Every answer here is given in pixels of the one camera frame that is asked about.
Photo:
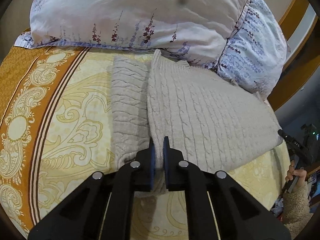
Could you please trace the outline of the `fuzzy beige sleeve forearm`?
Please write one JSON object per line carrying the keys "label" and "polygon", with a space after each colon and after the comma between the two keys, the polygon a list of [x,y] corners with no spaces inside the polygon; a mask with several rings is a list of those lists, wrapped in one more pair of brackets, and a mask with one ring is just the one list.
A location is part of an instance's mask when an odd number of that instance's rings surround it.
{"label": "fuzzy beige sleeve forearm", "polygon": [[307,182],[291,193],[285,192],[283,204],[282,223],[289,230],[291,239],[294,239],[313,216],[309,207]]}

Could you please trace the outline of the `person's right hand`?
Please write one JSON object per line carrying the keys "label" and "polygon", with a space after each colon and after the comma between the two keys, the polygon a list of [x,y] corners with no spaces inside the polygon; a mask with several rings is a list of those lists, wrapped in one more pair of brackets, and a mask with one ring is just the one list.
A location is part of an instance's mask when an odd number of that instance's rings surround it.
{"label": "person's right hand", "polygon": [[305,179],[306,179],[307,172],[304,169],[295,169],[295,161],[292,160],[291,164],[289,166],[289,169],[287,171],[287,176],[285,177],[285,181],[294,180],[295,178],[298,178],[295,188],[299,189],[300,187],[303,187],[305,185]]}

